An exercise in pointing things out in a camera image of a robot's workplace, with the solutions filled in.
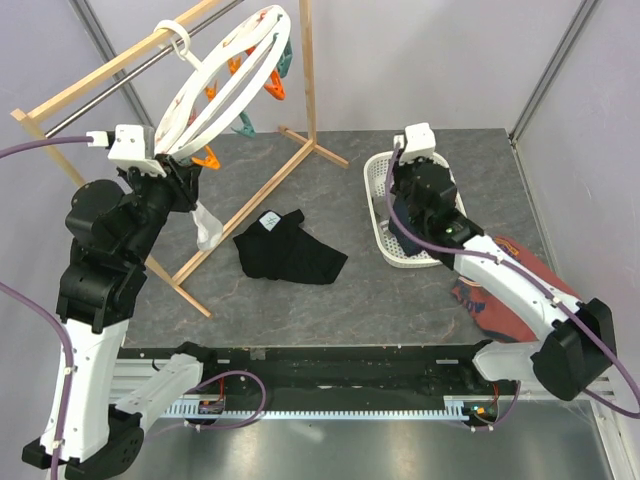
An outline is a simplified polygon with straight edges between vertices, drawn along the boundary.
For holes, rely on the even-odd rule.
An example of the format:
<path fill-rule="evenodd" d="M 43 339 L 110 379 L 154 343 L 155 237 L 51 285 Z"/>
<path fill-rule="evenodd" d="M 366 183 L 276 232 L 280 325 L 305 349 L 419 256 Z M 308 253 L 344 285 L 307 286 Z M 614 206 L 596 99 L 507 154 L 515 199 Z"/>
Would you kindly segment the wooden drying rack frame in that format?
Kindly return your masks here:
<path fill-rule="evenodd" d="M 99 94 L 47 133 L 41 130 L 40 122 L 48 119 L 63 107 L 96 88 L 112 74 L 122 70 L 133 60 L 150 51 L 152 47 L 162 46 L 164 50 L 161 51 L 160 57 L 163 57 L 165 53 L 175 51 L 175 54 L 182 61 L 188 62 L 194 68 L 194 73 L 187 79 L 165 111 L 159 124 L 160 133 L 156 133 L 155 147 L 159 148 L 160 153 L 176 154 L 177 157 L 174 156 L 174 158 L 191 159 L 195 153 L 205 149 L 227 127 L 230 127 L 236 117 L 240 117 L 240 114 L 259 93 L 260 88 L 264 87 L 276 99 L 282 100 L 286 96 L 283 96 L 284 94 L 281 92 L 281 90 L 284 91 L 281 88 L 281 78 L 276 78 L 276 74 L 279 75 L 280 72 L 278 70 L 279 67 L 277 67 L 281 63 L 279 60 L 282 59 L 284 61 L 285 51 L 288 51 L 287 45 L 289 45 L 290 39 L 291 20 L 284 9 L 278 5 L 263 7 L 243 21 L 214 47 L 204 60 L 199 60 L 190 51 L 191 38 L 196 35 L 200 27 L 206 28 L 205 24 L 214 19 L 216 15 L 210 16 L 190 32 L 185 30 L 184 25 L 197 20 L 220 2 L 201 1 L 175 20 L 159 22 L 151 35 L 36 107 L 30 113 L 15 109 L 11 112 L 11 116 L 22 125 L 27 133 L 36 139 L 59 140 L 54 138 L 59 131 L 65 129 L 68 124 L 73 123 L 77 118 L 93 109 L 104 98 L 111 95 L 111 90 L 118 90 L 122 85 L 115 83 L 112 85 L 113 88 L 111 90 L 107 89 Z M 207 318 L 212 318 L 212 312 L 187 293 L 180 286 L 182 282 L 195 272 L 217 248 L 218 244 L 224 241 L 312 152 L 343 168 L 349 167 L 349 162 L 346 159 L 318 144 L 311 1 L 299 1 L 299 13 L 308 138 L 299 135 L 288 127 L 279 127 L 279 131 L 283 136 L 301 144 L 301 148 L 224 225 L 219 241 L 213 248 L 196 253 L 173 277 L 170 277 L 169 273 L 153 257 L 146 261 L 146 265 L 159 278 L 170 285 Z M 242 63 L 237 64 L 238 66 L 234 73 L 231 73 L 229 81 L 221 89 L 217 90 L 216 96 L 188 125 L 188 119 L 191 117 L 197 96 L 201 91 L 204 92 L 205 87 L 209 86 L 209 82 L 214 80 L 216 73 L 222 67 L 227 65 L 228 62 L 238 60 L 241 53 L 246 53 L 247 58 Z M 211 118 L 237 87 L 252 74 L 259 62 L 262 62 L 260 68 L 253 73 L 237 99 L 220 114 L 219 118 L 211 122 Z"/>

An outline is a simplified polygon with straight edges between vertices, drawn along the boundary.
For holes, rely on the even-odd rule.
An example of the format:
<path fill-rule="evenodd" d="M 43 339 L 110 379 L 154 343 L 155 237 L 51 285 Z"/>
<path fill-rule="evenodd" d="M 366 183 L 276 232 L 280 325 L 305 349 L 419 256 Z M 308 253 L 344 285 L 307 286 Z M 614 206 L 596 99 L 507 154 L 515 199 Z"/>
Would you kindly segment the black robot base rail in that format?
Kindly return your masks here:
<path fill-rule="evenodd" d="M 200 393 L 229 410 L 401 410 L 441 407 L 445 398 L 493 400 L 514 394 L 509 380 L 488 381 L 472 364 L 475 345 L 231 347 L 205 355 Z"/>

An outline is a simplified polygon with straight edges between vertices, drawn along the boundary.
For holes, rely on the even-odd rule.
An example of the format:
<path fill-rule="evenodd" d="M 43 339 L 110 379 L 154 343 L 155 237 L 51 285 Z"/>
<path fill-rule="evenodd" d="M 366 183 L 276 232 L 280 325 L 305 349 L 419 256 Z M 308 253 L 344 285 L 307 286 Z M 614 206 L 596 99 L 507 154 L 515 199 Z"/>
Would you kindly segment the metal rack rod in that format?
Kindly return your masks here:
<path fill-rule="evenodd" d="M 242 1 L 231 1 L 227 5 L 225 5 L 224 7 L 219 9 L 218 11 L 216 11 L 215 13 L 210 14 L 204 20 L 199 22 L 195 27 L 191 28 L 188 31 L 188 34 L 191 37 L 199 34 L 201 31 L 206 29 L 208 26 L 210 26 L 216 20 L 218 20 L 219 18 L 223 17 L 224 15 L 226 15 L 228 12 L 230 12 L 231 10 L 233 10 L 234 8 L 239 6 L 240 4 L 242 4 Z M 100 91 L 98 94 L 96 94 L 94 97 L 92 97 L 89 101 L 87 101 L 81 107 L 76 109 L 73 113 L 71 113 L 64 120 L 62 120 L 61 122 L 56 124 L 54 127 L 50 128 L 45 133 L 45 137 L 46 138 L 53 138 L 56 135 L 60 134 L 63 130 L 68 128 L 71 124 L 75 123 L 78 119 L 80 119 L 81 117 L 86 115 L 89 111 L 94 109 L 97 105 L 99 105 L 100 103 L 105 101 L 107 98 L 109 98 L 111 95 L 113 95 L 117 91 L 125 89 L 128 92 L 128 94 L 126 95 L 126 98 L 128 100 L 130 100 L 130 101 L 135 100 L 137 98 L 137 96 L 133 94 L 133 88 L 129 88 L 128 85 L 135 78 L 140 76 L 143 72 L 145 72 L 146 70 L 151 68 L 153 65 L 158 63 L 160 60 L 162 60 L 164 57 L 169 55 L 172 50 L 173 50 L 173 48 L 169 47 L 169 46 L 162 47 L 155 55 L 153 55 L 152 57 L 150 57 L 147 60 L 145 60 L 143 63 L 141 63 L 138 66 L 136 66 L 130 72 L 125 72 L 123 74 L 117 74 L 116 75 L 116 80 L 114 81 L 114 83 L 112 85 L 110 85 L 109 87 L 107 87 L 107 88 L 103 89 L 102 91 Z"/>

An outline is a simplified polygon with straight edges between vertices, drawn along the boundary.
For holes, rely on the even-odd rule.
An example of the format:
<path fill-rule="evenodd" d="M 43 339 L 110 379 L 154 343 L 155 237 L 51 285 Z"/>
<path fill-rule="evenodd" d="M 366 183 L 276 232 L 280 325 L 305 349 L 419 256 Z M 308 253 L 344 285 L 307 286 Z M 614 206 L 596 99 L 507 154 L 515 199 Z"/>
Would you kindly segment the white round clip hanger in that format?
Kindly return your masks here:
<path fill-rule="evenodd" d="M 171 100 L 155 133 L 155 153 L 189 160 L 222 134 L 264 91 L 286 98 L 283 68 L 291 63 L 291 19 L 279 5 L 264 7 L 227 34 L 204 58 L 191 36 L 172 20 L 155 29 L 169 34 L 175 55 L 193 72 Z"/>

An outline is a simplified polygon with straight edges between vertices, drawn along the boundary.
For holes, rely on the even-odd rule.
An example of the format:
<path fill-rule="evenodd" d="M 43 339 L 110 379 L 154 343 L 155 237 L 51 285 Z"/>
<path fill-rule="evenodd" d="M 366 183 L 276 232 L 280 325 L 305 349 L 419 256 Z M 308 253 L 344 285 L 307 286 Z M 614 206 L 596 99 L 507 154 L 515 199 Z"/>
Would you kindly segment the black folded garment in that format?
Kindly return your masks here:
<path fill-rule="evenodd" d="M 334 283 L 348 256 L 307 233 L 304 220 L 299 209 L 285 215 L 267 210 L 236 235 L 233 242 L 244 274 L 308 285 Z"/>

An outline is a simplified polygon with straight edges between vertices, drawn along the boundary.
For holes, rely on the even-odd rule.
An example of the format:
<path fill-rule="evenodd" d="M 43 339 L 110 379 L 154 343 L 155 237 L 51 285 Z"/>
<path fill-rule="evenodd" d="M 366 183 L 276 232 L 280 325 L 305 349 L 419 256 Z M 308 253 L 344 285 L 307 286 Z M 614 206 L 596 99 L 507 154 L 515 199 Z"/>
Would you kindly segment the dark navy sock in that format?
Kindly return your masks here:
<path fill-rule="evenodd" d="M 418 232 L 411 225 L 411 219 L 408 213 L 406 204 L 399 198 L 396 198 L 393 202 L 393 211 L 396 214 L 401 224 L 411 232 L 412 235 L 418 236 Z M 402 251 L 407 257 L 413 257 L 420 254 L 423 249 L 409 239 L 397 226 L 393 220 L 389 220 L 389 231 L 394 235 Z"/>

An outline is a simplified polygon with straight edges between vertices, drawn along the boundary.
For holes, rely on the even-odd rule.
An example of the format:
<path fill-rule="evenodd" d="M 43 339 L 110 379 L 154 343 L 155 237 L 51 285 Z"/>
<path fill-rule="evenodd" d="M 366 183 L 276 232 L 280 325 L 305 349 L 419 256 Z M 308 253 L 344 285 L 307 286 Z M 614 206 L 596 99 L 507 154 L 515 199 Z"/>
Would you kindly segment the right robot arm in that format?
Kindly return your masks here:
<path fill-rule="evenodd" d="M 406 220 L 392 223 L 447 268 L 499 300 L 534 333 L 520 344 L 488 344 L 458 368 L 467 392 L 483 392 L 496 380 L 537 380 L 556 398 L 570 401 L 613 363 L 611 309 L 584 302 L 552 286 L 501 249 L 455 206 L 457 187 L 448 168 L 424 157 L 412 164 L 391 160 L 387 193 L 403 201 Z"/>

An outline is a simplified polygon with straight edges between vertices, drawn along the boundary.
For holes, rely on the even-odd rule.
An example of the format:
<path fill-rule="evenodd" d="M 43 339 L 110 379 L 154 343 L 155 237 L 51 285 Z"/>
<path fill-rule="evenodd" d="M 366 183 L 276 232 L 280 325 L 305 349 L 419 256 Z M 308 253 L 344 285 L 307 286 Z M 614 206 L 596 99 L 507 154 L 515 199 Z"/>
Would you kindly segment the red printed t-shirt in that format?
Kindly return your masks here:
<path fill-rule="evenodd" d="M 578 297 L 542 260 L 515 240 L 497 235 L 494 242 L 507 255 L 554 288 Z M 459 276 L 451 290 L 452 295 L 468 311 L 476 326 L 489 338 L 502 343 L 533 342 L 535 333 L 509 307 L 477 282 Z"/>

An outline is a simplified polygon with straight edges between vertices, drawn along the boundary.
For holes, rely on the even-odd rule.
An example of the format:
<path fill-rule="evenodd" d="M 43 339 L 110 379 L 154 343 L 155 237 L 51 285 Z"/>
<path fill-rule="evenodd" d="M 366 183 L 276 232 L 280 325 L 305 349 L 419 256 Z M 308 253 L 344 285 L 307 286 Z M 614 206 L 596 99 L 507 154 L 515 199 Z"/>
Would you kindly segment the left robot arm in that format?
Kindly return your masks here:
<path fill-rule="evenodd" d="M 195 209 L 198 165 L 158 156 L 154 177 L 120 169 L 130 187 L 95 180 L 74 194 L 65 225 L 73 240 L 61 276 L 55 324 L 65 335 L 51 418 L 27 444 L 24 462 L 68 479 L 109 479 L 124 473 L 155 421 L 192 388 L 208 393 L 219 369 L 185 344 L 132 393 L 111 402 L 121 344 L 146 279 L 145 262 L 172 212 Z"/>

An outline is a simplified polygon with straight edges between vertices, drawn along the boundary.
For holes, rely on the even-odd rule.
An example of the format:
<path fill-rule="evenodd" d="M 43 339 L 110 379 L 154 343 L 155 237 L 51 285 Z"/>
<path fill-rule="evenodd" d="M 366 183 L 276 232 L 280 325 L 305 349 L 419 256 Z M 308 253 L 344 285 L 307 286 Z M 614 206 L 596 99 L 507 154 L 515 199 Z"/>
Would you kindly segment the white perforated laundry basket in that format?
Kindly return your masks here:
<path fill-rule="evenodd" d="M 381 152 L 370 157 L 364 164 L 363 175 L 368 209 L 376 245 L 384 260 L 399 269 L 429 268 L 438 266 L 426 251 L 407 256 L 396 236 L 389 230 L 390 215 L 386 203 L 386 175 L 392 151 Z"/>

